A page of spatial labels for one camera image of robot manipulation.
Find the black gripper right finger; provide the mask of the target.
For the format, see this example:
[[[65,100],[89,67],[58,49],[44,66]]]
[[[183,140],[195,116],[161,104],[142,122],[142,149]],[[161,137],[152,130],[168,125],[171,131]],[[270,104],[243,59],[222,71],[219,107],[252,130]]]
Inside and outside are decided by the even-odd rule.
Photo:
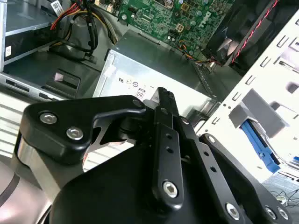
[[[185,202],[173,224],[291,224],[289,212],[214,137],[198,137],[167,93],[182,155]]]

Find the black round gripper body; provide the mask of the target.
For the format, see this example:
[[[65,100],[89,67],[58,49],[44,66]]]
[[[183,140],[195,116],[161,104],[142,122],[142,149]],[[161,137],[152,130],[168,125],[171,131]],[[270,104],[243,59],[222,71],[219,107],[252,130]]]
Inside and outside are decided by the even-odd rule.
[[[130,149],[76,177],[58,194],[52,224],[225,224],[198,167],[182,161],[184,202],[164,211],[151,192],[152,153]]]

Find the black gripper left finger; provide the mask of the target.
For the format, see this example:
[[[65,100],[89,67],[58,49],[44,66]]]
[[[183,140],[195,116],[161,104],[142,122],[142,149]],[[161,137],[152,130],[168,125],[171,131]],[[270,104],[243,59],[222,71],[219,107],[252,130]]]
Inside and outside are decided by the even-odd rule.
[[[151,192],[161,208],[184,201],[178,132],[158,88],[149,105],[131,95],[45,102],[21,119],[17,157],[49,199],[76,177],[130,149],[152,153]]]

